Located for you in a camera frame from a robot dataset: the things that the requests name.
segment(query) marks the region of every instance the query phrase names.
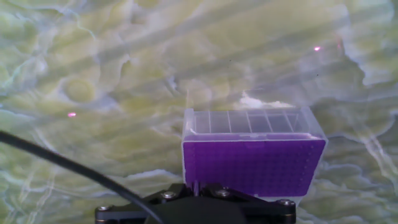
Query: purple pipette tip box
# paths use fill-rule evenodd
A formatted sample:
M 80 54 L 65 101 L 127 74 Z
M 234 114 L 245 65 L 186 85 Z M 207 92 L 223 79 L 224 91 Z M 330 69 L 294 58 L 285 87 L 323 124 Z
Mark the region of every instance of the purple pipette tip box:
M 183 178 L 257 197 L 303 197 L 328 140 L 310 108 L 187 109 Z

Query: black cable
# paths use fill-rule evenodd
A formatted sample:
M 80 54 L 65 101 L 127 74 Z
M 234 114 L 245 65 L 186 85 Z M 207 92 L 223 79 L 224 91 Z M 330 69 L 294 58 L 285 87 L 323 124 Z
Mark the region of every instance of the black cable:
M 34 143 L 21 139 L 17 136 L 9 134 L 4 131 L 0 131 L 0 142 L 6 143 L 10 146 L 14 146 L 18 149 L 22 149 L 23 151 L 29 152 L 35 156 L 38 156 L 42 159 L 46 159 L 60 167 L 73 171 L 77 174 L 85 176 L 95 182 L 101 184 L 103 187 L 110 189 L 120 195 L 122 198 L 135 203 L 140 206 L 143 210 L 145 210 L 150 216 L 155 218 L 160 224 L 170 224 L 165 221 L 165 218 L 158 213 L 158 211 L 149 203 L 143 201 L 140 196 L 132 193 L 127 188 L 122 185 L 116 183 L 115 181 L 107 178 L 106 176 L 100 174 L 99 172 L 87 168 L 79 163 L 73 162 L 63 156 L 60 156 L 52 151 L 49 151 L 41 146 L 38 146 Z

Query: black bracket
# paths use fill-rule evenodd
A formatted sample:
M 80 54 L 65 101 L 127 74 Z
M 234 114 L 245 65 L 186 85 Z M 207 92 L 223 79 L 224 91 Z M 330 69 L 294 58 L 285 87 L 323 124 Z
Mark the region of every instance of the black bracket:
M 174 224 L 179 223 L 296 223 L 296 205 L 290 200 L 266 202 L 220 184 L 187 187 L 172 184 L 145 197 Z M 134 204 L 99 207 L 95 210 L 96 224 L 156 224 L 148 214 Z

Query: screw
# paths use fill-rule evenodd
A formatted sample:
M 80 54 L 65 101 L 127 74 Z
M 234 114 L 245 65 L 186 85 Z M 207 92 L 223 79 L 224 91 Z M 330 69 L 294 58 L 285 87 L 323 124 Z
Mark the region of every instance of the screw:
M 113 207 L 113 205 L 107 205 L 107 206 L 100 206 L 98 207 L 99 211 L 107 211 L 109 209 L 111 209 Z
M 285 206 L 293 206 L 295 203 L 289 199 L 280 199 L 277 201 L 279 204 L 285 205 Z
M 221 197 L 227 197 L 227 196 L 229 196 L 229 192 L 228 192 L 227 190 L 225 190 L 225 189 L 217 190 L 217 191 L 216 191 L 216 194 L 217 194 L 218 196 L 221 196 Z
M 171 199 L 174 198 L 176 196 L 176 194 L 174 192 L 164 192 L 162 193 L 163 198 L 166 199 Z

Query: pipette tip box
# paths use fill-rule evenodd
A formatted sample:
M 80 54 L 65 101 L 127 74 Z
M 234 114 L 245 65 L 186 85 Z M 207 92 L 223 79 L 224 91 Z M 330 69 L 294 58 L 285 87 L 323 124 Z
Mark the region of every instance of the pipette tip box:
M 309 107 L 184 115 L 186 184 L 220 183 L 257 197 L 303 197 L 328 140 Z

